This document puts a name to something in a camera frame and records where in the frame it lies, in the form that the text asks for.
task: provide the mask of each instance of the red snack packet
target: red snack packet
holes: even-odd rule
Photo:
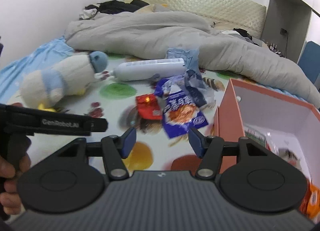
[[[161,120],[162,112],[154,94],[144,94],[136,97],[139,116],[146,120]]]

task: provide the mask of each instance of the pink box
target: pink box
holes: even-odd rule
[[[305,176],[320,186],[320,113],[313,105],[230,79],[214,117],[215,135],[225,141],[238,141],[244,136],[244,124],[269,133],[278,148],[293,151]],[[221,172],[235,163],[235,157],[224,157]]]

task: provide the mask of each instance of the upholstered headboard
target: upholstered headboard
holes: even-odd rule
[[[167,4],[171,10],[203,16],[217,28],[243,28],[260,38],[266,18],[266,7],[251,0],[143,0],[149,4]]]

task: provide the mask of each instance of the orange package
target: orange package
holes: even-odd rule
[[[307,209],[308,209],[308,204],[311,196],[311,191],[310,191],[310,181],[307,179],[308,182],[308,187],[307,187],[307,192],[302,200],[302,203],[300,205],[300,212],[304,214],[305,216],[307,215]]]
[[[311,196],[307,207],[307,216],[313,222],[320,222],[320,189],[310,183]]]

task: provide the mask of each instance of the snack wrapper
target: snack wrapper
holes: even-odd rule
[[[199,129],[208,125],[193,100],[172,80],[161,79],[154,95],[165,101],[159,104],[164,106],[162,126],[169,138],[188,133],[190,127]]]
[[[243,126],[244,126],[244,133],[246,137],[253,139],[256,143],[260,144],[261,146],[265,147],[267,150],[279,156],[279,149],[273,143],[271,134],[269,132],[267,135],[264,135],[263,133],[250,127],[247,124],[244,124]]]
[[[213,108],[216,105],[214,90],[208,87],[202,77],[193,70],[184,74],[185,88],[193,99],[194,103],[201,109]]]
[[[311,190],[310,190],[310,181],[307,179],[308,187],[307,187],[307,192],[301,202],[301,205],[299,207],[299,211],[307,216],[307,208],[308,208],[308,203],[311,197]]]
[[[310,183],[307,216],[316,224],[320,222],[320,189],[312,183]]]
[[[162,114],[157,99],[153,94],[136,97],[138,114],[146,120],[161,120]]]

